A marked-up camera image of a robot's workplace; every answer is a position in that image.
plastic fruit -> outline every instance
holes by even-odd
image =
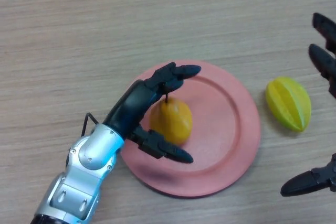
[[[150,128],[161,133],[169,143],[185,143],[192,127],[192,113],[188,105],[176,98],[159,101],[151,111]]]
[[[266,87],[266,101],[272,114],[285,127],[304,131],[311,116],[311,103],[304,87],[289,77],[278,77]]]

silver robotic wrist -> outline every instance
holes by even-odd
[[[65,172],[50,184],[36,215],[48,215],[69,224],[90,223],[100,199],[100,186],[113,170],[124,139],[97,124],[69,151]]]

wood grain surface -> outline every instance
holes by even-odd
[[[130,82],[163,61],[197,59],[234,74],[262,121],[258,155],[232,187],[181,200],[143,187],[119,158],[94,224],[334,223],[326,190],[282,198],[292,176],[336,152],[336,101],[309,60],[313,12],[336,20],[335,0],[0,0],[0,219],[30,223],[86,112],[102,120]],[[287,75],[312,102],[292,134],[265,107],[268,81]]]

black robotic finger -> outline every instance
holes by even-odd
[[[201,70],[198,65],[182,65],[174,69],[173,73],[178,80],[185,80],[196,76]]]
[[[314,13],[312,25],[325,38],[326,49],[336,54],[336,23],[320,13]]]
[[[281,188],[284,197],[309,194],[325,188],[336,190],[336,155],[325,166],[301,173],[287,181]]]
[[[159,159],[166,157],[180,163],[192,163],[192,156],[176,145],[167,143],[160,133],[145,131],[140,125],[133,131],[129,139],[138,144],[139,149]]]

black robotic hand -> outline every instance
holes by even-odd
[[[312,25],[325,38],[326,50],[336,55],[336,24],[322,14],[314,13]],[[329,92],[336,98],[336,60],[315,44],[309,46],[308,53],[316,69],[329,81]],[[336,154],[325,167],[314,168],[287,181],[280,193],[290,197],[325,188],[336,191]]]
[[[137,80],[112,108],[102,124],[114,129],[124,140],[134,141],[139,145],[139,149],[155,158],[166,157],[181,163],[192,163],[193,158],[188,152],[166,142],[158,132],[145,131],[141,127],[140,121],[146,111],[158,102],[163,95],[180,88],[185,79],[194,77],[200,70],[200,66],[184,65],[177,67],[172,62],[155,71],[152,77]],[[88,117],[96,124],[98,123],[88,113],[82,136],[85,133]]]

